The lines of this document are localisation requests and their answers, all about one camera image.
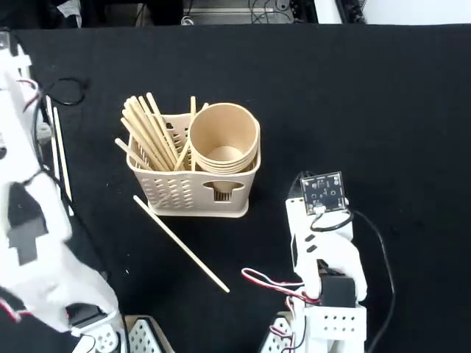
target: white plastic part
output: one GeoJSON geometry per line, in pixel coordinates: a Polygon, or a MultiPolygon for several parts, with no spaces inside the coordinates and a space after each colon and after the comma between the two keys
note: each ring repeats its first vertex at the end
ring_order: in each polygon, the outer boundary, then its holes
{"type": "Polygon", "coordinates": [[[99,353],[114,352],[119,343],[118,334],[110,324],[100,325],[87,335],[95,338],[95,350],[99,353]]]}
{"type": "MultiPolygon", "coordinates": [[[[288,320],[282,316],[276,317],[272,323],[272,326],[276,327],[286,335],[291,335],[293,333],[288,320]]],[[[266,340],[263,342],[263,345],[260,349],[260,353],[280,353],[285,348],[290,347],[290,344],[290,338],[282,338],[269,331],[269,334],[266,336],[266,340]]]]}
{"type": "MultiPolygon", "coordinates": [[[[180,153],[186,142],[191,115],[163,115],[163,118],[180,153]]],[[[143,155],[147,162],[147,156],[132,136],[129,147],[143,155]]],[[[146,171],[134,164],[129,155],[126,161],[146,194],[149,208],[157,215],[241,217],[249,209],[250,189],[260,168],[261,150],[259,146],[248,171],[224,176],[204,171],[146,171]],[[221,193],[208,186],[212,182],[235,182],[241,186],[229,193],[221,193]]]]}
{"type": "Polygon", "coordinates": [[[137,320],[129,337],[131,353],[162,353],[147,320],[137,320]]]}
{"type": "Polygon", "coordinates": [[[364,353],[366,308],[309,306],[293,298],[295,320],[291,322],[297,352],[364,353]]]}

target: red and white wire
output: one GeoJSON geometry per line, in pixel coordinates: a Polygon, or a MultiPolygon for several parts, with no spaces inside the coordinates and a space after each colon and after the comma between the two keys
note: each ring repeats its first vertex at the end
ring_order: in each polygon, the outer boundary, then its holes
{"type": "Polygon", "coordinates": [[[288,333],[284,333],[283,331],[281,331],[280,329],[278,329],[277,327],[273,326],[273,325],[270,325],[269,327],[270,329],[270,332],[273,334],[273,335],[276,335],[282,339],[285,339],[285,338],[292,338],[293,335],[292,334],[288,334],[288,333]]]}
{"type": "Polygon", "coordinates": [[[36,81],[33,81],[32,79],[17,79],[16,82],[29,83],[31,86],[33,86],[33,89],[35,90],[35,94],[24,104],[23,111],[26,112],[26,109],[28,109],[28,107],[33,104],[36,99],[39,98],[39,85],[36,81]]]}
{"type": "Polygon", "coordinates": [[[285,299],[285,305],[291,311],[291,315],[293,316],[293,320],[296,318],[296,315],[294,314],[294,307],[293,303],[291,302],[291,298],[289,296],[286,297],[285,299]]]}
{"type": "Polygon", "coordinates": [[[0,298],[0,307],[3,307],[4,310],[7,312],[8,316],[14,320],[14,322],[18,323],[21,321],[21,316],[23,315],[31,315],[31,313],[28,310],[18,310],[15,311],[8,302],[0,298]]]}
{"type": "Polygon", "coordinates": [[[295,296],[296,298],[301,299],[304,302],[309,303],[309,304],[316,304],[317,302],[319,302],[319,300],[317,299],[309,298],[306,295],[299,294],[298,292],[295,292],[294,290],[285,288],[285,287],[291,287],[291,286],[300,286],[300,285],[303,285],[304,283],[276,282],[276,281],[271,280],[267,275],[262,274],[259,271],[256,271],[252,268],[247,268],[247,267],[242,268],[241,273],[242,273],[242,276],[248,279],[250,282],[255,283],[256,285],[260,285],[261,287],[276,290],[278,292],[286,294],[287,296],[295,296]],[[255,274],[259,277],[264,278],[266,282],[264,282],[263,280],[259,278],[254,277],[251,274],[255,274]]]}

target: hole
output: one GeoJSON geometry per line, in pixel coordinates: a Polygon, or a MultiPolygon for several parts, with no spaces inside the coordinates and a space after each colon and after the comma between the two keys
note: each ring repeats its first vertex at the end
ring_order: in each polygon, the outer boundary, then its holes
{"type": "Polygon", "coordinates": [[[309,252],[309,253],[311,253],[311,252],[313,252],[313,251],[316,250],[316,249],[317,249],[317,246],[311,245],[311,246],[308,247],[308,249],[307,249],[306,251],[309,252]]]}

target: circuit board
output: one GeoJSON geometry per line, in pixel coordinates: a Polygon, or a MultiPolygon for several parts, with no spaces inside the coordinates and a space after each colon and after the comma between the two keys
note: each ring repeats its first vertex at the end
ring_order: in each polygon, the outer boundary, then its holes
{"type": "Polygon", "coordinates": [[[300,181],[308,215],[347,209],[340,171],[310,176],[300,181]]]}

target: wire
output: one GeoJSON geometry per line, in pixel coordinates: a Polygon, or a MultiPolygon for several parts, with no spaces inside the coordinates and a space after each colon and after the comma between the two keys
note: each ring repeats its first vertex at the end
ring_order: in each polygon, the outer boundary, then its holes
{"type": "Polygon", "coordinates": [[[257,15],[254,13],[254,11],[253,11],[253,9],[255,8],[255,4],[257,3],[257,1],[258,1],[258,0],[253,0],[253,4],[250,5],[250,0],[247,0],[247,7],[248,7],[249,10],[250,10],[250,20],[251,20],[252,24],[254,24],[255,21],[258,21],[259,24],[262,23],[262,22],[260,21],[260,17],[257,16],[257,15]]]}
{"type": "Polygon", "coordinates": [[[266,276],[265,274],[262,274],[261,272],[258,272],[258,271],[254,270],[252,268],[247,268],[247,267],[242,268],[241,273],[242,273],[242,276],[245,279],[248,279],[250,282],[255,283],[256,285],[260,285],[261,287],[272,289],[272,290],[275,290],[277,292],[284,293],[287,296],[295,296],[296,298],[301,299],[305,303],[316,304],[316,303],[319,302],[318,299],[309,298],[308,296],[305,295],[305,293],[299,294],[298,292],[295,292],[294,290],[285,288],[285,287],[290,286],[290,285],[299,285],[299,283],[275,282],[275,281],[272,281],[270,278],[268,278],[268,276],[266,276]],[[258,279],[256,277],[254,277],[250,273],[253,273],[253,274],[256,274],[260,277],[263,277],[266,280],[266,282],[262,281],[261,279],[258,279]]]}
{"type": "Polygon", "coordinates": [[[280,353],[283,353],[284,351],[295,351],[296,349],[300,348],[302,346],[302,344],[304,343],[304,340],[306,339],[306,330],[307,330],[307,328],[308,328],[308,318],[307,318],[306,315],[304,315],[304,330],[303,330],[303,334],[302,334],[300,344],[298,344],[295,347],[285,347],[280,351],[280,353]]]}
{"type": "Polygon", "coordinates": [[[130,334],[127,331],[127,323],[126,319],[124,318],[124,315],[121,314],[121,320],[123,321],[123,328],[124,328],[124,340],[126,341],[126,352],[131,352],[131,346],[130,346],[130,334]]]}
{"type": "Polygon", "coordinates": [[[388,253],[386,250],[386,246],[384,244],[384,239],[383,236],[380,233],[380,230],[378,227],[368,218],[366,217],[363,213],[357,210],[353,210],[353,212],[362,218],[366,224],[372,229],[372,231],[376,234],[378,237],[378,240],[380,241],[381,244],[381,250],[383,251],[383,258],[384,258],[384,264],[386,266],[386,270],[388,271],[388,277],[389,277],[389,284],[391,285],[391,303],[389,305],[389,311],[388,315],[385,318],[383,325],[381,325],[381,328],[378,330],[376,333],[375,337],[373,338],[371,344],[369,345],[366,353],[373,353],[379,340],[383,337],[384,332],[388,329],[389,322],[391,321],[392,314],[394,313],[394,308],[396,306],[396,287],[394,284],[394,277],[392,276],[392,269],[391,269],[391,264],[389,263],[389,257],[388,253]]]}
{"type": "Polygon", "coordinates": [[[8,316],[15,322],[18,323],[21,321],[22,316],[31,315],[28,310],[14,310],[8,302],[0,298],[0,307],[7,312],[8,316]]]}
{"type": "Polygon", "coordinates": [[[293,337],[293,335],[287,335],[286,333],[280,331],[280,329],[278,329],[277,327],[275,327],[273,325],[270,325],[269,330],[273,335],[276,335],[279,338],[282,338],[283,340],[286,339],[286,338],[292,338],[293,337]]]}
{"type": "Polygon", "coordinates": [[[134,27],[136,26],[136,24],[138,24],[139,16],[141,16],[141,26],[142,26],[142,17],[144,16],[143,11],[144,11],[145,6],[146,6],[145,4],[142,4],[141,8],[138,11],[138,14],[134,17],[134,27]]]}
{"type": "Polygon", "coordinates": [[[36,81],[33,81],[32,79],[17,79],[16,82],[21,82],[21,83],[29,83],[31,86],[33,86],[33,89],[35,90],[35,94],[33,95],[32,98],[30,98],[28,101],[26,101],[26,104],[24,105],[23,108],[23,113],[26,112],[26,109],[29,108],[31,104],[33,104],[39,97],[39,86],[36,81]]]}
{"type": "Polygon", "coordinates": [[[189,16],[191,9],[193,8],[193,0],[190,0],[190,4],[188,5],[188,11],[186,12],[185,16],[189,16]]]}
{"type": "Polygon", "coordinates": [[[278,285],[280,287],[300,287],[304,285],[304,282],[276,282],[273,279],[270,279],[270,277],[268,277],[267,275],[262,274],[261,272],[254,270],[253,268],[246,267],[246,268],[243,268],[242,271],[245,274],[247,274],[247,272],[252,272],[254,274],[257,274],[258,276],[263,277],[268,283],[272,285],[278,285]]]}
{"type": "Polygon", "coordinates": [[[318,217],[316,217],[312,223],[311,223],[311,230],[313,232],[332,232],[333,230],[337,230],[337,229],[340,229],[344,226],[346,226],[347,224],[349,224],[351,221],[353,221],[353,218],[355,217],[355,214],[350,212],[348,210],[348,218],[345,220],[345,221],[342,221],[340,222],[339,224],[336,224],[335,226],[330,226],[330,227],[314,227],[314,224],[324,215],[324,213],[322,213],[321,215],[319,215],[318,217]]]}
{"type": "Polygon", "coordinates": [[[90,348],[90,350],[86,352],[86,353],[90,353],[91,351],[93,351],[93,350],[95,349],[96,338],[95,338],[94,336],[91,336],[91,335],[82,335],[82,336],[93,338],[93,345],[92,345],[92,347],[90,348]]]}

